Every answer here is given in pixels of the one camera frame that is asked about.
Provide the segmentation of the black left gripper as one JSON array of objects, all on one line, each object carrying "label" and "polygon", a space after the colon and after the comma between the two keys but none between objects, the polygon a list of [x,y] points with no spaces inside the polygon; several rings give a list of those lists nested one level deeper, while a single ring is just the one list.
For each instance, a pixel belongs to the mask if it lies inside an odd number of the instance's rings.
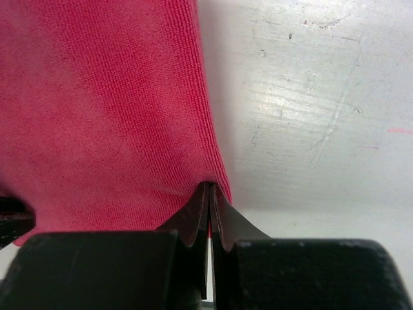
[{"label": "black left gripper", "polygon": [[34,209],[23,197],[1,184],[1,250],[34,228]]}]

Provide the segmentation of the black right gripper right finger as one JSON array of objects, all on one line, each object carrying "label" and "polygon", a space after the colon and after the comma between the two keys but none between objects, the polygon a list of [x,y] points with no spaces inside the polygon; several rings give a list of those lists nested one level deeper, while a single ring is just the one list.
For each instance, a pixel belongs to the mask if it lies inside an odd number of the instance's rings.
[{"label": "black right gripper right finger", "polygon": [[411,309],[386,249],[366,239],[271,238],[209,188],[216,309]]}]

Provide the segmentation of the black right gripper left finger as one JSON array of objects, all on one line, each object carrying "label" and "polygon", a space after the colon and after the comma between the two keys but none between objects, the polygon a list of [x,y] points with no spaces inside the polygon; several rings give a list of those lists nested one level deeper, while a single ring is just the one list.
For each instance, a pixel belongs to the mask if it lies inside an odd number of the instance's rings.
[{"label": "black right gripper left finger", "polygon": [[153,231],[28,239],[1,284],[2,309],[200,309],[207,297],[207,183]]}]

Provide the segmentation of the pink towel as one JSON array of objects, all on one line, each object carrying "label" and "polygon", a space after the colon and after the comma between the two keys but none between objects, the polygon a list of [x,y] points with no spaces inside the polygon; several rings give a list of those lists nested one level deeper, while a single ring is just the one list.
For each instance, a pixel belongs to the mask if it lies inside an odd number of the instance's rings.
[{"label": "pink towel", "polygon": [[155,229],[229,192],[195,1],[2,1],[1,194],[32,234]]}]

